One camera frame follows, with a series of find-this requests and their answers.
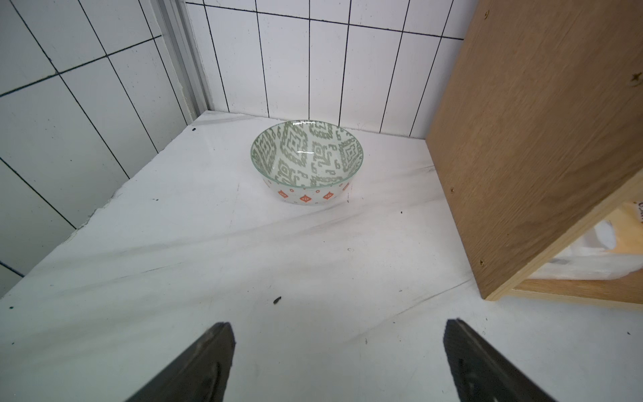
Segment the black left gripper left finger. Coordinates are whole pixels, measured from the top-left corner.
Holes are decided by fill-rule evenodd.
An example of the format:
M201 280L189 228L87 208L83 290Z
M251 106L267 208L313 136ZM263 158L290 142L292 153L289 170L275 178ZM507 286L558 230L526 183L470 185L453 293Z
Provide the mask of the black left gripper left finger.
M221 401L234 358L230 323L216 323L130 401Z

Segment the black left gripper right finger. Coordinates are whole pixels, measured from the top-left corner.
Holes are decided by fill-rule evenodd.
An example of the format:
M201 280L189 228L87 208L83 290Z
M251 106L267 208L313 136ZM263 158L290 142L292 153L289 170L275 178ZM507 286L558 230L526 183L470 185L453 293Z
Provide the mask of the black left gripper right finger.
M554 399L460 318L446 322L443 345L461 401Z

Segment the wooden three-tier shelf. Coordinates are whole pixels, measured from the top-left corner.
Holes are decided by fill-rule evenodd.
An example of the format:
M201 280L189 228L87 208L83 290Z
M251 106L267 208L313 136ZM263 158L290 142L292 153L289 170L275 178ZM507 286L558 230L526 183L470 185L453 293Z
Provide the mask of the wooden three-tier shelf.
M642 274L535 280L642 196L642 4L481 1L426 137L481 297L641 308Z

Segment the white green tissue pack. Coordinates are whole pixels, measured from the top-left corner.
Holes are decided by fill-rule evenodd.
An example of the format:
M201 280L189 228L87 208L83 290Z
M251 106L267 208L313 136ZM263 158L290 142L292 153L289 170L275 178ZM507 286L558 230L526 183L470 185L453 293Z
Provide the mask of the white green tissue pack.
M606 281L642 268L642 255L618 252L616 227L599 222L557 256L534 271L533 280Z

